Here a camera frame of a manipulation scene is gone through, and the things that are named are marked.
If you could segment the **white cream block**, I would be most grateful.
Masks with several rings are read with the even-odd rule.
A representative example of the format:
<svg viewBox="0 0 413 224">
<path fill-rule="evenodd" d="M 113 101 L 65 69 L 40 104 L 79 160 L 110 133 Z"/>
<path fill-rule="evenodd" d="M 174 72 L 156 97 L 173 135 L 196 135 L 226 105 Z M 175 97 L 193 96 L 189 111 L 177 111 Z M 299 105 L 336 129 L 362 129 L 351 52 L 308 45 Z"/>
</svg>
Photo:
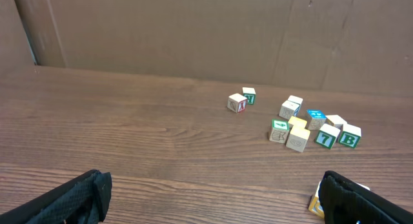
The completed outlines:
<svg viewBox="0 0 413 224">
<path fill-rule="evenodd" d="M 310 200 L 310 204 L 309 204 L 309 206 L 308 206 L 308 210 L 309 210 L 311 213 L 319 216 L 320 218 L 324 218 L 324 217 L 325 217 L 325 214 L 324 214 L 323 208 L 322 208 L 322 206 L 321 206 L 321 204 L 320 204 L 320 201 L 319 201 L 319 188 L 320 188 L 320 184 L 321 184 L 321 182 L 318 183 L 317 189 L 316 189 L 314 195 L 312 196 L 312 198 L 311 198 L 311 200 Z"/>
</svg>

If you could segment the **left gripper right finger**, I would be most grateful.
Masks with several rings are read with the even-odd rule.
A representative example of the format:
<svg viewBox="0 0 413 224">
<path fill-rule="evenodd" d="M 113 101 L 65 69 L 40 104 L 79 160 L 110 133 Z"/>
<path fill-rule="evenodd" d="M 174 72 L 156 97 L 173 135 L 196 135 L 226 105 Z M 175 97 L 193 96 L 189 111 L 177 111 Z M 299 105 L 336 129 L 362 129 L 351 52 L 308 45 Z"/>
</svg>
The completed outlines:
<svg viewBox="0 0 413 224">
<path fill-rule="evenodd" d="M 325 224 L 412 224 L 412 213 L 328 170 L 320 183 Z"/>
</svg>

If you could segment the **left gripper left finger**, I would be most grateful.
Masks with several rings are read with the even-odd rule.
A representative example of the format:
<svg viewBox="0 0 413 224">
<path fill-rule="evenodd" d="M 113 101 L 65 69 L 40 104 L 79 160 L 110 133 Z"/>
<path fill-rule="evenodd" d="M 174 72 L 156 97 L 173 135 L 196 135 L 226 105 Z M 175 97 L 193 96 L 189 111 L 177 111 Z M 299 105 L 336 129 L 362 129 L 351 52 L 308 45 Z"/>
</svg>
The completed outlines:
<svg viewBox="0 0 413 224">
<path fill-rule="evenodd" d="M 96 169 L 1 215 L 9 224 L 97 224 L 106 218 L 112 195 L 111 173 Z"/>
</svg>

